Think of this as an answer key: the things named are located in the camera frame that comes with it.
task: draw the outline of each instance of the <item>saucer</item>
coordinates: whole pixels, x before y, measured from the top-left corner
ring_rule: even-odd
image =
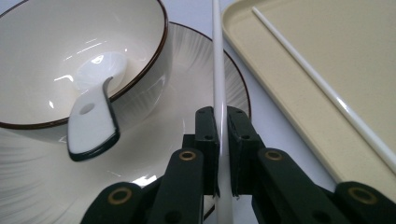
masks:
[[[183,134],[194,133],[195,111],[213,105],[211,40],[170,23],[173,72],[153,112],[121,130],[119,142],[90,161],[71,161],[66,144],[54,145],[0,129],[0,222],[78,223],[97,195],[121,181],[144,187],[163,175]],[[227,104],[250,115],[248,91],[225,55]],[[214,201],[205,196],[205,214]]]

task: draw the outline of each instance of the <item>tray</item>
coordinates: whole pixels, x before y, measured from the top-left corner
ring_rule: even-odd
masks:
[[[396,175],[252,12],[257,7],[396,152],[396,2],[244,0],[223,32],[337,181],[370,185],[396,201]]]

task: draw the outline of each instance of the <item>white chopstick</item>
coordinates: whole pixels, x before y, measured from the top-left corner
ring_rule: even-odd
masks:
[[[334,103],[340,112],[347,118],[352,126],[359,132],[365,141],[375,150],[388,167],[396,174],[396,155],[379,138],[373,130],[362,120],[357,113],[332,89],[326,80],[306,61],[306,59],[293,47],[293,45],[275,28],[275,26],[264,17],[260,11],[254,7],[254,14],[271,31],[290,55],[300,64],[305,72],[316,82],[326,96]]]
[[[225,93],[224,48],[219,0],[213,0],[214,110],[219,134],[219,192],[215,199],[217,222],[233,224],[230,153],[228,146],[227,101]]]

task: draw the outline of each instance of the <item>spoon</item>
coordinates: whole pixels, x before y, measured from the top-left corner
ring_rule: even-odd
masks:
[[[126,65],[124,55],[106,52],[78,69],[74,83],[81,95],[73,105],[67,127],[67,149],[73,161],[96,157],[120,139],[107,89],[114,91],[120,85]]]

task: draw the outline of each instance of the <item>white ceramic bowl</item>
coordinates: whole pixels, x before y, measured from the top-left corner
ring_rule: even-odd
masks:
[[[63,141],[78,68],[103,52],[128,59],[108,93],[121,130],[146,117],[169,79],[168,20],[157,0],[29,0],[0,17],[0,127]]]
[[[195,132],[196,110],[213,105],[211,40],[178,24],[170,23],[169,32],[174,63],[161,101],[94,160],[73,162],[62,145],[0,128],[0,223],[80,223],[104,188],[122,181],[143,188],[163,175],[183,134]],[[227,105],[250,114],[244,79],[225,53],[224,60]],[[210,196],[204,201],[208,215],[214,201]]]

